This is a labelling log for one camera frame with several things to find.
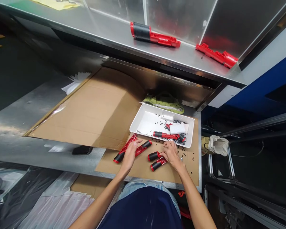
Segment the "hand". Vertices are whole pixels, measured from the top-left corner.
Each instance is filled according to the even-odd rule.
[[[119,173],[121,173],[123,176],[127,176],[128,173],[131,170],[131,167],[133,166],[134,163],[134,159],[135,159],[135,152],[137,149],[137,145],[138,143],[142,142],[143,140],[135,140],[134,142],[130,143],[130,145],[128,146],[125,155],[124,155],[124,159],[122,161],[122,166],[120,168]]]
[[[180,160],[177,153],[177,146],[173,141],[167,141],[163,144],[163,152],[160,153],[172,166],[174,169],[179,171],[181,168],[185,167],[185,164]]]

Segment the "stainless steel table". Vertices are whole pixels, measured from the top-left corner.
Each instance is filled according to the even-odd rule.
[[[62,87],[71,83],[67,78],[57,78],[44,83],[24,97],[0,111],[0,161],[113,178],[115,174],[96,172],[105,149],[94,148],[89,155],[74,156],[70,152],[49,152],[44,145],[48,140],[22,137],[39,119],[65,96]],[[199,118],[199,186],[201,192],[201,113],[186,107],[185,115]],[[126,177],[125,181],[137,178]],[[167,188],[184,189],[182,185],[163,183]]]

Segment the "beige bag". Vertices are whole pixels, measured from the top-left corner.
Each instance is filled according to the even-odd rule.
[[[228,155],[229,141],[216,135],[201,137],[201,154]]]

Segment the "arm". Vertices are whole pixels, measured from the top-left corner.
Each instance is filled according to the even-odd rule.
[[[194,227],[196,229],[216,229],[215,223],[188,174],[185,164],[180,160],[176,144],[173,141],[168,141],[163,146],[161,155],[175,168],[184,186]]]
[[[130,172],[135,159],[137,143],[143,140],[134,141],[126,150],[122,166],[98,198],[73,222],[69,229],[94,229],[102,220],[120,184]]]

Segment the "navy blue shirt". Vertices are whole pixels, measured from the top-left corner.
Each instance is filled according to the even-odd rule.
[[[116,202],[99,226],[108,228],[182,228],[169,194],[154,188],[140,188]]]

